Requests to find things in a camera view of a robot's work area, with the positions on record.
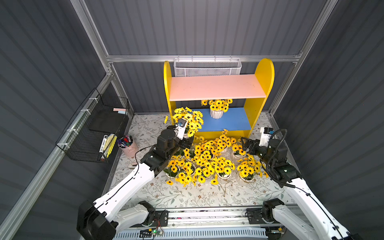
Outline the shelf sunflower pot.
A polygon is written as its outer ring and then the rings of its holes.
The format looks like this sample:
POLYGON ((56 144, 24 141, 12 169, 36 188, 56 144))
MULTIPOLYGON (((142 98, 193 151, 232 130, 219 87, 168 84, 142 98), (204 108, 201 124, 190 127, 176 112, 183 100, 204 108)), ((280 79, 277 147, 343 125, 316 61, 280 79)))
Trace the shelf sunflower pot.
POLYGON ((262 163, 256 160, 254 156, 247 155, 245 158, 238 160, 237 171, 239 177, 245 182, 251 182, 256 177, 263 177, 262 163))
POLYGON ((210 116, 213 119, 220 119, 226 113, 233 99, 219 99, 219 100, 201 100, 202 106, 210 107, 210 116))
POLYGON ((196 159, 195 159, 195 156, 196 156, 196 153, 195 153, 195 147, 192 146, 191 149, 184 149, 182 150, 181 152, 181 156, 184 160, 186 161, 190 161, 190 162, 195 162, 196 159))
POLYGON ((167 184, 172 186, 177 176, 181 172, 181 168, 183 167, 183 162, 180 160, 170 160, 167 167, 164 169, 164 172, 168 176, 169 180, 167 184))
POLYGON ((194 145, 193 162, 202 165, 209 162, 213 158, 212 149, 215 144, 213 140, 206 140, 203 137, 197 137, 197 142, 194 145))
POLYGON ((186 188, 188 185, 196 185, 196 166, 192 162, 185 162, 181 167, 181 171, 177 174, 175 180, 177 183, 186 188))
POLYGON ((235 164, 231 160, 224 157, 213 158, 211 160, 210 170, 213 171, 211 184, 218 185, 219 179, 229 179, 229 177, 232 175, 232 172, 235 170, 235 164))
POLYGON ((216 149, 220 153, 225 152, 227 148, 231 148, 237 143, 237 140, 235 138, 230 138, 227 136, 228 132, 229 131, 227 129, 223 129, 222 134, 214 140, 216 149))
POLYGON ((199 184, 204 184, 214 173, 211 162, 203 160, 196 162, 195 179, 199 184))
POLYGON ((204 125, 203 114, 200 111, 193 111, 188 107, 178 108, 175 110, 175 114, 172 116, 172 120, 175 121, 175 125, 167 126, 167 129, 175 131, 177 122, 179 119, 185 119, 188 121, 184 138, 191 138, 202 129, 204 125))

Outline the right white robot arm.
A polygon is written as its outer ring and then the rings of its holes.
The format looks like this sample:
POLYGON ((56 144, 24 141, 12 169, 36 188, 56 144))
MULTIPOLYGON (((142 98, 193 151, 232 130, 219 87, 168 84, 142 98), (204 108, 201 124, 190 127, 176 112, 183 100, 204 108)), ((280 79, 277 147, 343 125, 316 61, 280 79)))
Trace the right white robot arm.
POLYGON ((308 219, 308 223, 296 216, 283 203, 275 198, 264 201, 261 211, 266 223, 279 222, 299 240, 360 240, 359 234, 351 233, 326 209, 311 191, 301 173, 288 163, 288 150, 283 140, 270 138, 265 146, 260 140, 241 138, 246 153, 257 156, 265 163, 265 170, 296 202, 308 219))

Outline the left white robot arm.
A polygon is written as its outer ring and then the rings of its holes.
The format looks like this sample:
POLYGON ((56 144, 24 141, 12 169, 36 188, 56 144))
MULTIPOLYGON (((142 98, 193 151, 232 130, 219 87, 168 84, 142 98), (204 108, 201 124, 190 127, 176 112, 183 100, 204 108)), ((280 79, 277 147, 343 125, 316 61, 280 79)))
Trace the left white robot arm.
POLYGON ((155 208, 146 201, 122 210, 122 207, 148 182, 169 164, 179 149, 189 149, 194 137, 181 129, 169 126, 149 146, 135 169, 113 189, 93 202, 84 201, 78 211, 77 231, 85 240, 112 240, 115 235, 132 226, 149 226, 154 220, 155 208))

